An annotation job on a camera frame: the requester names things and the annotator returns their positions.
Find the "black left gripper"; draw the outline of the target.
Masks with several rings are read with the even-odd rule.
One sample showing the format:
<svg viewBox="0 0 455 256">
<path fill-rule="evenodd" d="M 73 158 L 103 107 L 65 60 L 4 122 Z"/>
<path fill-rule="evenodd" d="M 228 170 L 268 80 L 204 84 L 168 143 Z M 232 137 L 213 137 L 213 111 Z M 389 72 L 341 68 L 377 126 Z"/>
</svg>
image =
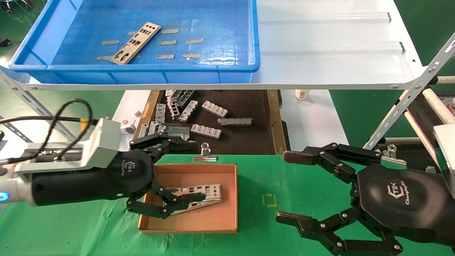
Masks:
<svg viewBox="0 0 455 256">
<path fill-rule="evenodd" d="M 196 141 L 155 133 L 129 143 L 129 152 L 119 152 L 106 167 L 87 170 L 38 173 L 32 176 L 32 197 L 35 205 L 47 206 L 96 200 L 127 198 L 127 211 L 148 217 L 166 219 L 192 202 L 206 199 L 203 192 L 176 196 L 153 182 L 153 164 L 169 152 L 196 150 Z M 165 206 L 138 201 L 152 192 Z"/>
</svg>

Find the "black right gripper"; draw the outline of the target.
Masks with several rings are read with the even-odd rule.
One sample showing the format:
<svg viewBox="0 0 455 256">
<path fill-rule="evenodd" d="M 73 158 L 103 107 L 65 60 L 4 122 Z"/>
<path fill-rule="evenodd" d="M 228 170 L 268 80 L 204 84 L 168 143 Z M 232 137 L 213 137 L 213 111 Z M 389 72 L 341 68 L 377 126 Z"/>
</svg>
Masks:
<svg viewBox="0 0 455 256">
<path fill-rule="evenodd" d="M 332 255 L 398 256 L 403 247 L 394 236 L 454 247 L 454 199 L 441 174 L 389 169 L 379 165 L 379 152 L 336 143 L 288 150 L 283 160 L 318 165 L 346 184 L 357 180 L 355 204 L 360 209 L 351 207 L 322 221 L 284 211 L 275 214 L 276 222 L 296 227 L 300 237 L 319 242 Z M 345 162 L 368 167 L 356 175 Z M 343 240 L 335 234 L 356 221 L 381 240 Z"/>
</svg>

